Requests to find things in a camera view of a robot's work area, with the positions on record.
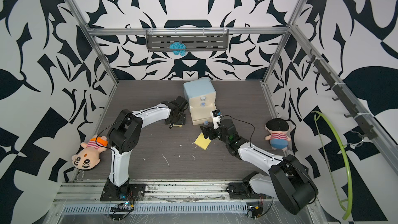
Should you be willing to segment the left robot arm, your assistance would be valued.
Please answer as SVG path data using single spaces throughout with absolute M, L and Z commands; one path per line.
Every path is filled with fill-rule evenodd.
M 187 100 L 179 96 L 173 101 L 163 101 L 144 110 L 125 109 L 120 112 L 107 135 L 113 154 L 109 181 L 116 188 L 128 184 L 131 152 L 138 144 L 142 129 L 161 120 L 165 121 L 170 129 L 175 125 L 184 125 L 184 111 L 187 108 Z

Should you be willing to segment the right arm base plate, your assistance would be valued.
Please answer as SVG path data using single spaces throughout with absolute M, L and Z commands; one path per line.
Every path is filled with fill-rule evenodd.
M 229 183 L 226 192 L 231 199 L 244 200 L 244 199 L 260 199 L 248 183 Z

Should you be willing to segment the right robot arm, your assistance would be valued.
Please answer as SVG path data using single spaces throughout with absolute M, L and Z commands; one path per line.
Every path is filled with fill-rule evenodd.
M 293 215 L 316 200 L 318 188 L 295 156 L 282 157 L 255 146 L 239 135 L 231 119 L 222 120 L 217 128 L 201 126 L 201 132 L 205 138 L 225 143 L 233 157 L 260 169 L 240 183 L 229 183 L 231 198 L 269 196 Z

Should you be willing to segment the light blue drawer box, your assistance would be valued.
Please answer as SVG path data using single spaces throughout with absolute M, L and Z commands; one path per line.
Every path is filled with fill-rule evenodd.
M 188 101 L 190 110 L 215 104 L 217 93 L 207 77 L 186 82 L 183 84 L 183 89 L 184 98 Z

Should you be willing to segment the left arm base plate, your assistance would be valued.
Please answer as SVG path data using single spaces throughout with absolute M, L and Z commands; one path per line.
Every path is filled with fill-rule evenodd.
M 100 201 L 135 201 L 145 195 L 146 184 L 131 184 L 126 181 L 122 186 L 115 186 L 108 178 L 103 188 Z

